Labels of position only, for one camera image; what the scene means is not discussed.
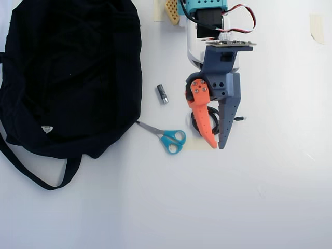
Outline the blue grey gripper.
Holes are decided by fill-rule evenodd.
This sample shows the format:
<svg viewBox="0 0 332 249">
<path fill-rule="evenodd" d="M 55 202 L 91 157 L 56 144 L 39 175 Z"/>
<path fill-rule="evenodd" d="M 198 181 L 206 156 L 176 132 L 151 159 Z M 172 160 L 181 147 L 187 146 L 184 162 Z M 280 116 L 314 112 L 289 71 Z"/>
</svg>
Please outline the blue grey gripper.
<svg viewBox="0 0 332 249">
<path fill-rule="evenodd" d="M 200 135 L 213 148 L 217 142 L 210 124 L 208 103 L 218 101 L 219 149 L 224 149 L 241 101 L 240 74 L 233 68 L 239 51 L 252 46 L 207 46 L 200 71 L 186 79 L 185 96 Z"/>
</svg>

